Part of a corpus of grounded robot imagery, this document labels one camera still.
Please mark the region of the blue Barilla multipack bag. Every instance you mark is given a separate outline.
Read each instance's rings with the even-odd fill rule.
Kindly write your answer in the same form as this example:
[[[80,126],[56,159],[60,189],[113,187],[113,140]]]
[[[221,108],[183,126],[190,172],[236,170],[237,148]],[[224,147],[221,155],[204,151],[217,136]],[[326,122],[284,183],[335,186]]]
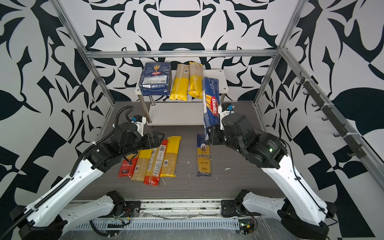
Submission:
[[[143,96],[169,96],[171,87],[171,63],[145,63],[139,80],[139,88]]]

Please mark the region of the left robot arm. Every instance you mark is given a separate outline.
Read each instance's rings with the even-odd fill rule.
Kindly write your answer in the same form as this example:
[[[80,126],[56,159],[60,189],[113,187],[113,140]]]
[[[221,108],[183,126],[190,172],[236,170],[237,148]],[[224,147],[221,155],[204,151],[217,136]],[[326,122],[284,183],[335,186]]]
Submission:
[[[66,206],[90,183],[102,176],[122,160],[131,162],[128,155],[138,156],[142,150],[161,146],[165,134],[144,133],[144,117],[129,114],[133,106],[120,109],[113,129],[101,140],[92,143],[76,160],[64,179],[38,200],[27,206],[15,207],[10,215],[12,225],[3,232],[4,240],[15,228],[23,240],[58,240],[66,232],[85,222],[103,216],[119,218],[124,215],[125,199],[117,191],[82,206],[67,209]]]

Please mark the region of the blue Barilla spaghetti box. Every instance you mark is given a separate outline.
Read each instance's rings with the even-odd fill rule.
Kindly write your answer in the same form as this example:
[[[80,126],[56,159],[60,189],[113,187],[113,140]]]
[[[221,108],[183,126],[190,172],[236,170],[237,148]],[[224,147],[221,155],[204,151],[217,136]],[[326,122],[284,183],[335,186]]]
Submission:
[[[214,126],[220,125],[220,93],[219,80],[204,77],[203,84],[203,116],[205,127],[205,140],[209,140],[210,130]]]

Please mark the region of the yellow Pastatime spaghetti bag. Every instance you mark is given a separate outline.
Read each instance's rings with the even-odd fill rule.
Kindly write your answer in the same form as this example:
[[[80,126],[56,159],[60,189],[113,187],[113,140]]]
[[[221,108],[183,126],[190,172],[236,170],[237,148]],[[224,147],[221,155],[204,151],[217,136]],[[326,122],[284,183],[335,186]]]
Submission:
[[[190,87],[188,94],[196,99],[203,98],[204,69],[202,64],[190,62]]]

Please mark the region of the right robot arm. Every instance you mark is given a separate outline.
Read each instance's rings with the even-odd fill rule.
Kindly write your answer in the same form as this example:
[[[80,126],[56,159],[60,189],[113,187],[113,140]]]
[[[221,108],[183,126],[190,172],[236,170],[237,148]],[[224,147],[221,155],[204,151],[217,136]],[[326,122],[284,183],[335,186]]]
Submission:
[[[247,210],[273,218],[294,236],[306,240],[325,240],[336,206],[323,201],[294,165],[282,140],[270,133],[256,132],[246,116],[237,113],[208,127],[212,145],[225,145],[241,154],[266,173],[284,193],[283,198],[269,198],[242,190],[235,201]]]

